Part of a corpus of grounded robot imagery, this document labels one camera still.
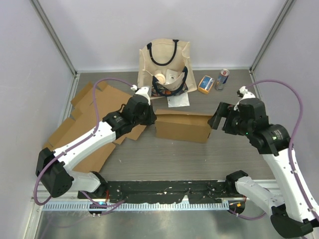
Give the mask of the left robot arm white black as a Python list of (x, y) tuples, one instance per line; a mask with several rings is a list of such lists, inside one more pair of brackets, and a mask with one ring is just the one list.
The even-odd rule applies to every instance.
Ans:
[(51, 151), (43, 149), (38, 156), (36, 175), (51, 198), (68, 191), (80, 191), (102, 198), (107, 191), (104, 178), (95, 171), (82, 173), (74, 167), (99, 148), (112, 143), (138, 125), (152, 125), (156, 115), (148, 97), (135, 94), (122, 110), (107, 114), (98, 126), (73, 142)]

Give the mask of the brown cardboard box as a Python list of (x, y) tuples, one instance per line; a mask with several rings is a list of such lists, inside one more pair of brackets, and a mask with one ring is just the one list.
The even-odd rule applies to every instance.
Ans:
[(206, 143), (211, 133), (212, 115), (172, 110), (156, 110), (156, 137)]

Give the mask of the spare cardboard blank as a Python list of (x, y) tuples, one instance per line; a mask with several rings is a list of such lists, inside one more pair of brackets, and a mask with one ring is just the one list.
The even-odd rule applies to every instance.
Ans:
[[(118, 110), (131, 97), (130, 94), (110, 86), (105, 81), (98, 84), (95, 96), (100, 120), (108, 113)], [(68, 117), (48, 138), (43, 148), (47, 147), (54, 150), (62, 147), (95, 127), (96, 113), (93, 105), (93, 84), (91, 82), (71, 100), (71, 104), (74, 107), (71, 117)], [(84, 173), (100, 172), (112, 151), (118, 149), (125, 138), (137, 140), (145, 128), (144, 125), (134, 127), (130, 133), (120, 137), (114, 143), (104, 145), (90, 154), (78, 163), (73, 170)]]

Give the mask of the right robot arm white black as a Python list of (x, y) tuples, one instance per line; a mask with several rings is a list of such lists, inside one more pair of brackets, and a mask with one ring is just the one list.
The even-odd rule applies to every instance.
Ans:
[(258, 98), (241, 99), (236, 105), (220, 102), (208, 124), (217, 129), (222, 118), (225, 133), (247, 137), (263, 156), (281, 191), (275, 195), (239, 170), (226, 176), (226, 193), (248, 197), (286, 239), (312, 233), (319, 226), (319, 206), (299, 171), (288, 131), (282, 125), (269, 123), (265, 105)]

